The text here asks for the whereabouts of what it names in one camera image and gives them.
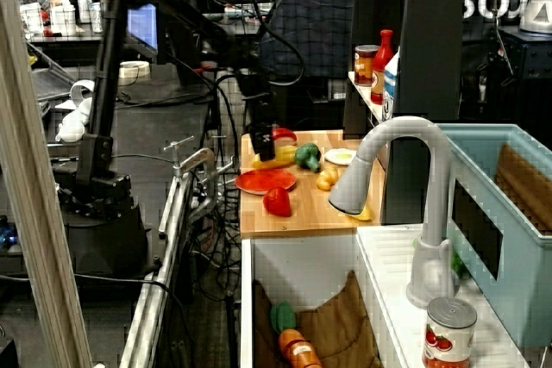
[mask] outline white cabinet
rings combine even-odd
[[[254,366],[252,282],[272,303],[296,312],[315,309],[337,294],[353,270],[385,368],[423,368],[426,312],[406,298],[421,226],[358,228],[355,234],[242,241],[241,368]],[[471,368],[529,368],[472,279],[461,281],[459,299],[478,312]]]

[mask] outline white faucet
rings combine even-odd
[[[416,116],[400,116],[378,125],[362,140],[353,161],[329,194],[329,203],[344,213],[360,214],[366,204],[372,165],[378,151],[400,137],[416,137],[425,142],[431,152],[422,233],[417,240],[411,281],[406,289],[411,303],[426,308],[436,297],[455,296],[450,267],[452,244],[446,240],[450,147],[439,127]]]

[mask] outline red plate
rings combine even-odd
[[[265,195],[274,187],[284,187],[289,190],[297,179],[290,172],[279,170],[253,170],[238,176],[235,185],[238,189],[256,196]]]

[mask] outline computer screen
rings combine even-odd
[[[146,4],[139,9],[129,10],[128,19],[128,32],[138,41],[143,42],[154,51],[158,51],[157,9],[155,6]]]

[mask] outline wooden cutting board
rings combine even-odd
[[[298,147],[312,142],[320,148],[321,170],[324,168],[324,153],[331,148],[349,148],[356,150],[360,140],[343,140],[342,131],[301,131],[296,133]],[[250,163],[254,158],[253,147],[248,135],[241,138],[241,172],[251,171]],[[346,167],[332,165],[343,171]],[[262,196],[241,192],[240,231],[242,239],[266,237],[303,237],[329,234],[351,234],[359,226],[377,226],[380,224],[381,199],[383,195],[385,172],[376,160],[370,178],[367,203],[373,211],[371,221],[358,221],[351,216],[334,209],[328,203],[329,191],[318,189],[317,174],[297,165],[286,167],[297,177],[297,182],[289,192],[292,205],[292,217],[270,215],[263,208]]]

